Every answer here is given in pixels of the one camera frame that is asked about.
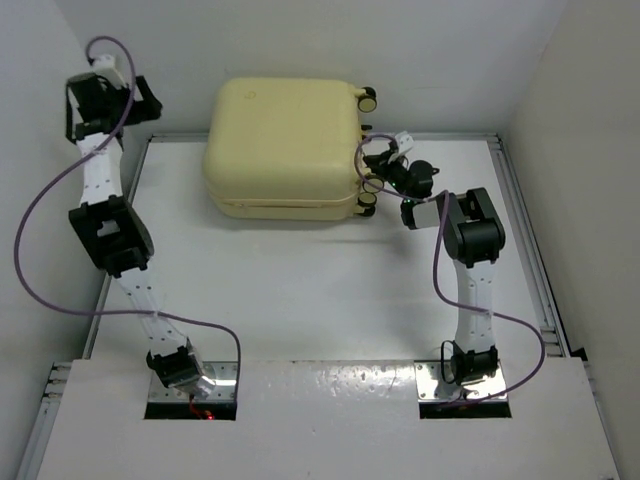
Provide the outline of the cream yellow suitcase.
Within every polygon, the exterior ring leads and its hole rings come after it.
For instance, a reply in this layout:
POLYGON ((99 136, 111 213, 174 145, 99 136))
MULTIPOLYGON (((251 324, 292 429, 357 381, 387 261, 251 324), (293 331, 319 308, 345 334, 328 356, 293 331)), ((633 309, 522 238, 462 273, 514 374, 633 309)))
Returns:
POLYGON ((339 221, 372 215, 354 158, 377 107, 371 87, 341 80, 245 77, 218 91, 203 178, 234 218, 339 221))

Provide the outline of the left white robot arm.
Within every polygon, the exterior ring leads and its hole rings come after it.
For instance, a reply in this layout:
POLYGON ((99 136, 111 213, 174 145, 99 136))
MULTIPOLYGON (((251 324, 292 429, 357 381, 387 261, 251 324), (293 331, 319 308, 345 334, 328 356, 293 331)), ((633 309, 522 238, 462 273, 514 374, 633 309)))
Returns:
POLYGON ((67 82, 68 138, 79 148, 83 193, 70 223, 94 265, 114 279, 132 302, 148 338, 147 365, 166 388, 200 395, 201 361, 188 336, 160 314, 151 282, 154 245, 146 226, 123 193, 123 147, 118 123, 135 125, 160 116, 162 105, 143 77, 142 97, 130 98, 130 87, 105 75, 84 73, 67 82))

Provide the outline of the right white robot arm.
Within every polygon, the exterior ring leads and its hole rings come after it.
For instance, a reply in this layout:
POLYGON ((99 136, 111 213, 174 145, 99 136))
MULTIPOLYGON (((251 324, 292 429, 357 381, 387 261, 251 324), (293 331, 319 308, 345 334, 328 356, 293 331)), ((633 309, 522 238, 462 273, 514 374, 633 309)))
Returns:
POLYGON ((453 262, 458 322, 449 366, 441 368, 441 378, 462 385, 494 376, 499 357, 492 331, 492 281, 506 233, 488 191, 480 187, 458 195, 441 193, 430 201, 439 172, 430 163, 417 160, 406 167, 390 150, 365 155, 363 163, 374 187, 389 184, 402 199, 405 227, 439 228, 436 245, 453 262))

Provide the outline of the grey aluminium table rail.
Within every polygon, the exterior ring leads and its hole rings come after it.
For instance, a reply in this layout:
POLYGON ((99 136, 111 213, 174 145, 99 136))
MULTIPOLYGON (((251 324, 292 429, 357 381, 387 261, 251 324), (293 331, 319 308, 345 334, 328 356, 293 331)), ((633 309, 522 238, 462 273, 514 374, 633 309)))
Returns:
POLYGON ((499 136, 491 133, 468 132, 424 132, 412 133, 416 141, 481 141, 486 143, 498 143, 499 136))

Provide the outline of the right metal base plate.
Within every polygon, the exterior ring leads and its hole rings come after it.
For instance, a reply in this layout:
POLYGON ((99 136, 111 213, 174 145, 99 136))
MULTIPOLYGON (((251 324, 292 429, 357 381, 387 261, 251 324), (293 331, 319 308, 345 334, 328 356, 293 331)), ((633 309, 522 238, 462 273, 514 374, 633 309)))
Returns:
POLYGON ((414 367, 420 405, 432 406, 454 401, 469 402, 506 389, 501 365, 498 365, 493 376, 484 375, 480 379, 464 381, 461 385, 453 382, 449 361, 416 361, 414 367))

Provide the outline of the metal base plate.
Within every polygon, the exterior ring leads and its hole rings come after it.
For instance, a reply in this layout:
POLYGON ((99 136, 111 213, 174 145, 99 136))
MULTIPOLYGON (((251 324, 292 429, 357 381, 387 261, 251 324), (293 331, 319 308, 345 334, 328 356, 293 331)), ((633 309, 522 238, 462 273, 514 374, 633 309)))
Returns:
POLYGON ((453 382, 449 361, 416 361, 414 367, 420 405, 432 406, 454 401, 469 402, 506 389, 501 365, 498 365, 493 376, 484 375, 480 379, 464 381, 461 385, 453 382))
POLYGON ((237 362, 204 361, 200 375, 187 380, 172 380, 163 383, 152 375, 148 397, 149 403, 186 405, 191 395, 199 404, 229 403, 235 401, 238 378, 237 362))

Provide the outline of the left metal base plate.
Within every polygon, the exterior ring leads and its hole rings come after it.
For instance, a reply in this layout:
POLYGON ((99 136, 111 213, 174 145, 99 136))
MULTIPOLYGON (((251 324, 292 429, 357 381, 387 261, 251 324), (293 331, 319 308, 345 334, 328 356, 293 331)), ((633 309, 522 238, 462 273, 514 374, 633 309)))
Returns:
POLYGON ((148 397, 149 403, 186 405, 191 395, 199 404, 229 403, 235 401, 238 378, 237 362, 204 361, 200 375, 187 380, 172 380, 163 383, 152 375, 148 397))

